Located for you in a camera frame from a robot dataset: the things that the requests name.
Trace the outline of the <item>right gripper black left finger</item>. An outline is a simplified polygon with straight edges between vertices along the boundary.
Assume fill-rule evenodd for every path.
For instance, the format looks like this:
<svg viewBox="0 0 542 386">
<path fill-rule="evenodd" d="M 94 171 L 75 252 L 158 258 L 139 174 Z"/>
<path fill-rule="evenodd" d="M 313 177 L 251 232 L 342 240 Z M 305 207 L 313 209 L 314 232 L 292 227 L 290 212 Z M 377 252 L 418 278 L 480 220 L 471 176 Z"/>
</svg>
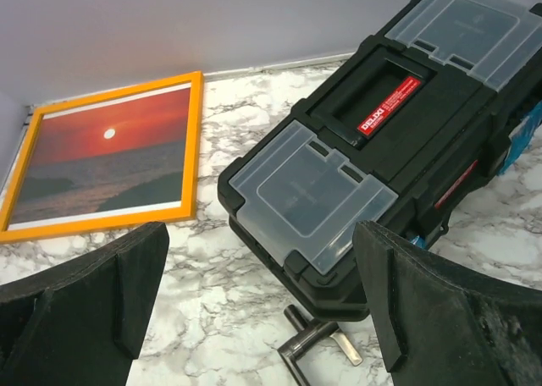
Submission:
<svg viewBox="0 0 542 386">
<path fill-rule="evenodd" d="M 124 385 L 169 250 L 164 223 L 1 287 L 3 385 Z"/>
</svg>

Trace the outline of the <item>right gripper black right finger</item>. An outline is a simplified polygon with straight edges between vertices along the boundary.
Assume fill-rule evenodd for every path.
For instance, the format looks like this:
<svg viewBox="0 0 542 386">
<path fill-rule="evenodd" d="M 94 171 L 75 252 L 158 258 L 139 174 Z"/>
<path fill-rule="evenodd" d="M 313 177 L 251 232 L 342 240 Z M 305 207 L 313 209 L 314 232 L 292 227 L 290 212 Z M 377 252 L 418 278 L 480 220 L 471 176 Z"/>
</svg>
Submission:
<svg viewBox="0 0 542 386">
<path fill-rule="evenodd" d="M 384 366 L 395 385 L 539 385 L 541 293 L 421 249 L 364 221 L 353 235 Z"/>
</svg>

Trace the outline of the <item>orange wooden picture frame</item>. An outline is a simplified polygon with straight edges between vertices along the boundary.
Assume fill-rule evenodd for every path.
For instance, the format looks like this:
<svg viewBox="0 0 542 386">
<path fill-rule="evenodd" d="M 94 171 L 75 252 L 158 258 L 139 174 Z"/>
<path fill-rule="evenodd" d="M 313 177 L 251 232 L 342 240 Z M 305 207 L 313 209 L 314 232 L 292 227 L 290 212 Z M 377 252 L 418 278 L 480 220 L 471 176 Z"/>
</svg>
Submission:
<svg viewBox="0 0 542 386">
<path fill-rule="evenodd" d="M 203 91 L 196 71 L 37 108 L 3 199 L 1 241 L 193 218 Z"/>
</svg>

